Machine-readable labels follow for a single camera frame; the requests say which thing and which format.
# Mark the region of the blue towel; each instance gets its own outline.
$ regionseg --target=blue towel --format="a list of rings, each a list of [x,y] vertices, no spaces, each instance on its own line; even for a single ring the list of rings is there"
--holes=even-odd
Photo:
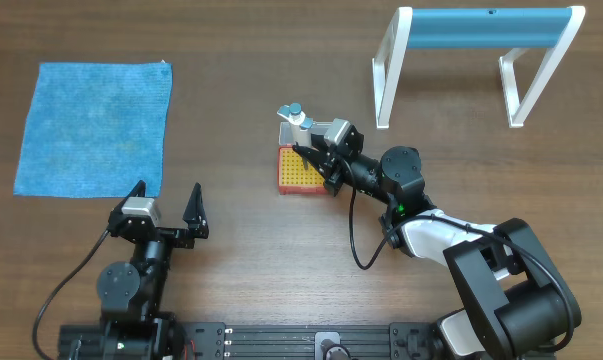
[[[158,196],[171,91],[166,63],[41,64],[14,194]]]

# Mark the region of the blue bar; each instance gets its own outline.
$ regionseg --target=blue bar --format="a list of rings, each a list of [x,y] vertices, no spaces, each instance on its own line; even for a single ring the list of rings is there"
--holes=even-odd
[[[410,49],[551,48],[572,9],[414,9]]]

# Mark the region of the white rack leg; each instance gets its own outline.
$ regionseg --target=white rack leg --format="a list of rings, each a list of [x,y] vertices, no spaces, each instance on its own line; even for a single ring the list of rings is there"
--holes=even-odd
[[[374,110],[377,129],[390,127],[390,112],[397,91],[403,57],[408,49],[408,36],[412,24],[412,8],[400,7],[394,13],[388,30],[383,36],[379,50],[372,59],[374,83]],[[385,61],[388,61],[386,76]]]
[[[585,8],[583,6],[571,6],[571,9],[572,17],[568,21],[568,25],[563,29],[557,44],[546,51],[543,61],[541,61],[541,66],[532,81],[532,85],[530,85],[530,89],[528,89],[520,104],[513,63],[526,49],[512,49],[508,54],[499,58],[503,95],[505,97],[510,127],[523,126],[523,122],[528,117],[528,114],[530,114],[534,103],[536,103],[539,95],[541,95],[543,88],[545,88],[548,80],[550,80],[552,73],[554,73],[559,62],[561,62],[563,55],[568,50],[568,47],[570,47],[574,36],[579,30],[585,16]]]

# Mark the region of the wooden table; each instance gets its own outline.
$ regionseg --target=wooden table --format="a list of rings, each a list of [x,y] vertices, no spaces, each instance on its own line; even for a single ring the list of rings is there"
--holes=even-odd
[[[384,249],[367,272],[348,246],[350,192],[280,196],[276,110],[351,120],[364,152],[420,150],[426,191],[453,216],[528,221],[576,295],[583,325],[561,359],[603,359],[603,0],[584,0],[580,33],[524,128],[508,129],[496,59],[504,51],[411,51],[390,131],[374,127],[370,59],[396,7],[456,1],[0,0],[0,359],[34,358],[32,322],[85,256],[117,199],[15,197],[25,118],[41,62],[173,64],[159,204],[180,225],[203,185],[209,240],[176,251],[163,302],[184,321],[387,324],[461,307],[442,266]],[[537,6],[532,0],[466,7]],[[566,6],[547,0],[544,6]],[[527,87],[541,52],[522,58]],[[355,236],[369,258],[383,206],[360,197]],[[126,260],[110,239],[53,301],[39,334],[99,317],[96,278]]]

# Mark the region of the blue and white rack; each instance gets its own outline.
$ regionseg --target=blue and white rack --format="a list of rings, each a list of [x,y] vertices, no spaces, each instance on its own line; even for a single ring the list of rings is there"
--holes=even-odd
[[[397,9],[372,59],[377,128],[390,112],[407,49],[512,48],[499,58],[510,127],[521,127],[572,43],[583,6],[550,9]],[[530,48],[546,48],[530,89],[519,102],[514,61]]]

